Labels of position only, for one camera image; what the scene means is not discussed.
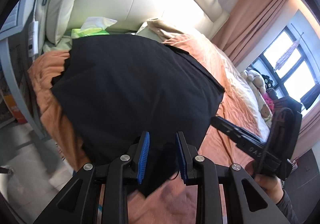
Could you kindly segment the person right forearm grey sleeve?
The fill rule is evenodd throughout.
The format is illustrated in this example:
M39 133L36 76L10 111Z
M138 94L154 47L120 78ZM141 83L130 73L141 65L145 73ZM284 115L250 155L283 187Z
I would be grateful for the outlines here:
M284 189L283 189L283 196L276 205L291 224L299 224L299 221L293 209L290 197Z

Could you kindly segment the person right hand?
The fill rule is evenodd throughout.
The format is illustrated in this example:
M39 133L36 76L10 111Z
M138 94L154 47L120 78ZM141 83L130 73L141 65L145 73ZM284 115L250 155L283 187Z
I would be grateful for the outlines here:
M266 176L262 174L255 174L253 169L253 162L249 162L245 166L245 170L257 182L257 184L265 191L270 199L277 204L283 197L284 191L282 188L281 180L276 176Z

